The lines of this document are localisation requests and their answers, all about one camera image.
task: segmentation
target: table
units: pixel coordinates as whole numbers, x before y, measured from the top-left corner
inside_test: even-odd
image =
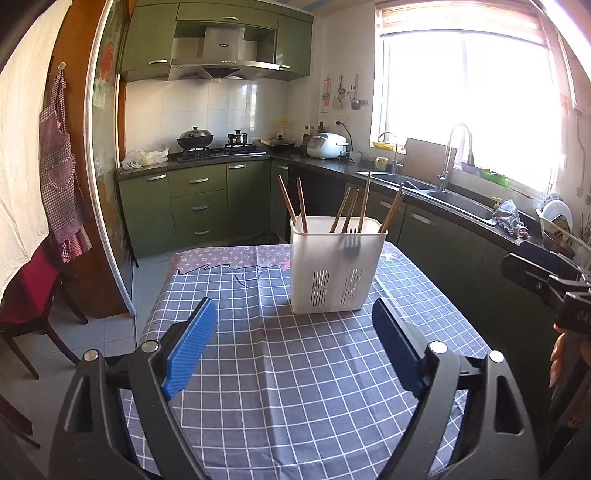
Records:
[[[290,246],[199,248],[177,254],[141,341],[186,320],[203,296],[219,309],[198,369],[171,406],[195,455],[217,479],[374,479],[417,404],[396,378],[371,323],[389,297],[405,320],[455,353],[488,346],[435,285],[386,243],[363,309],[293,315]],[[450,458],[466,395],[456,393],[432,471]],[[131,394],[124,411],[140,465],[158,472]]]

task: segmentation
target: window blind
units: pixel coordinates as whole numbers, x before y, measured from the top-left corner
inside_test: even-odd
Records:
[[[545,45],[536,11],[520,2],[427,1],[390,5],[377,5],[381,36],[415,31],[466,30]]]

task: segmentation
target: green container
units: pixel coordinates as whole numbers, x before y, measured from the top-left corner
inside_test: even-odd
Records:
[[[480,169],[480,176],[485,180],[491,181],[498,185],[503,185],[504,187],[508,187],[510,184],[509,179],[504,175],[501,175],[500,173],[494,173],[485,168]]]

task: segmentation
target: kitchen counter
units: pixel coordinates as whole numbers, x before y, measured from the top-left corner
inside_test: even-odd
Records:
[[[136,177],[141,177],[144,175],[150,175],[155,173],[163,173],[166,171],[172,170],[179,170],[182,168],[190,168],[190,167],[201,167],[206,165],[214,165],[220,163],[228,163],[229,159],[227,157],[222,158],[205,158],[199,160],[192,160],[192,161],[179,161],[181,154],[170,154],[168,156],[168,161],[164,163],[159,163],[156,165],[152,165],[149,167],[143,167],[136,170],[123,170],[120,169],[117,175],[118,180],[126,180],[132,179]],[[232,159],[232,161],[249,161],[249,160],[263,160],[274,158],[276,160],[283,160],[289,164],[297,165],[303,168],[307,168],[311,171],[316,171],[318,173],[331,175],[335,178],[338,178],[343,181],[348,181],[350,183],[355,183],[360,187],[365,185],[366,177],[359,175],[358,172],[360,171],[375,171],[374,168],[367,168],[363,166],[363,164],[355,164],[355,163],[344,163],[337,160],[321,160],[319,158],[309,157],[308,155],[301,154],[299,152],[294,151],[281,151],[281,152],[272,152],[268,153],[266,156],[244,156],[237,158],[236,160]],[[377,193],[394,197],[396,192],[398,191],[398,187],[395,187],[391,184],[388,184],[383,181],[374,180],[372,181],[372,190],[376,191]],[[463,213],[458,212],[457,210],[453,209],[452,207],[448,207],[442,202],[439,202],[436,199],[432,199],[423,195],[421,193],[416,192],[413,189],[404,189],[405,193],[405,202],[408,205],[414,205],[419,207],[427,212],[430,212],[434,215],[437,215],[445,220],[453,222],[463,228],[470,230],[471,232],[476,233],[477,235],[487,239],[490,242],[493,242],[495,245],[507,250],[509,252],[514,252],[520,243],[523,241],[522,239],[515,239],[509,236],[507,233],[502,231],[500,228],[493,227],[490,225],[486,225],[478,220],[472,218],[469,215],[465,215]],[[535,237],[531,239],[534,242],[539,242],[539,240]]]

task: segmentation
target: range hood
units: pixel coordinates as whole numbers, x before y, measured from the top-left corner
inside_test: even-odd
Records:
[[[279,71],[279,65],[256,60],[257,43],[245,41],[244,31],[244,27],[208,25],[201,58],[173,59],[168,79],[257,80]]]

